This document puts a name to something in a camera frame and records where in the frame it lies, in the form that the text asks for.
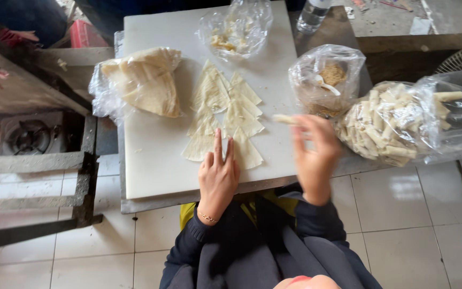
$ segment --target person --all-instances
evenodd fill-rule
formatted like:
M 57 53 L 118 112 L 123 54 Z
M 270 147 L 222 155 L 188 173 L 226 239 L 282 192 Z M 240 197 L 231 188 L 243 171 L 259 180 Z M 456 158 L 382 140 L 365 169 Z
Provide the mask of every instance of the person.
M 349 248 L 330 201 L 330 176 L 341 154 L 331 123 L 312 115 L 294 118 L 298 182 L 276 188 L 275 198 L 255 193 L 242 204 L 234 200 L 240 168 L 233 139 L 222 159 L 216 130 L 214 152 L 199 167 L 201 200 L 167 256 L 160 289 L 381 288 Z M 295 201 L 292 212 L 276 205 L 279 200 Z

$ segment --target water bottle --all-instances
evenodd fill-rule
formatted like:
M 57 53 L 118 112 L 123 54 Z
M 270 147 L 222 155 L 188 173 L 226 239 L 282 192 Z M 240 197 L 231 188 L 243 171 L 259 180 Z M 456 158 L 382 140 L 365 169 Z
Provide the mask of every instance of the water bottle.
M 306 0 L 297 21 L 297 29 L 304 34 L 317 31 L 330 9 L 331 0 Z

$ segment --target stove burner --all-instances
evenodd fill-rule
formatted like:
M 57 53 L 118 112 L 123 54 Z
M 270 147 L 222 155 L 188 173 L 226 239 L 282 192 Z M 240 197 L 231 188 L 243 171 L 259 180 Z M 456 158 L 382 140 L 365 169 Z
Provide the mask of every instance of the stove burner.
M 19 127 L 5 141 L 13 155 L 44 154 L 51 142 L 51 132 L 40 120 L 19 121 Z

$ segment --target bracelet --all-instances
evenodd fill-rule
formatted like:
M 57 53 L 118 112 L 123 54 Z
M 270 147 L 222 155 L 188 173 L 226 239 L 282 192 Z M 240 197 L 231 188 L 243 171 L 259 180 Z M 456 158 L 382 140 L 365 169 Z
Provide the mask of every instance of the bracelet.
M 197 212 L 197 213 L 199 213 L 199 214 L 201 215 L 201 217 L 202 217 L 204 220 L 207 220 L 208 222 L 216 223 L 216 222 L 219 221 L 219 220 L 212 219 L 212 218 L 210 218 L 209 216 L 207 216 L 207 215 L 205 215 L 205 214 L 203 214 L 203 213 L 201 213 L 201 212 Z

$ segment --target white cutting board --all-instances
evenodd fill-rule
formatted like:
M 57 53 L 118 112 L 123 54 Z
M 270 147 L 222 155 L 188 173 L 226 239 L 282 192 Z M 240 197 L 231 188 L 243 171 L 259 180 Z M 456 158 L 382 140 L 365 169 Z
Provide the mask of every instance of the white cutting board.
M 186 132 L 195 115 L 189 97 L 206 59 L 230 80 L 238 71 L 263 100 L 259 121 L 265 129 L 250 138 L 264 159 L 258 167 L 242 171 L 240 182 L 260 181 L 296 174 L 288 126 L 272 121 L 274 114 L 292 114 L 288 68 L 296 60 L 292 30 L 284 1 L 273 1 L 273 23 L 260 55 L 241 65 L 217 60 L 194 34 L 199 19 L 210 9 L 127 16 L 124 18 L 124 56 L 157 46 L 179 49 L 183 59 L 175 82 L 184 117 L 167 118 L 137 112 L 125 119 L 126 196 L 128 199 L 199 188 L 200 163 L 181 152 L 189 142 Z

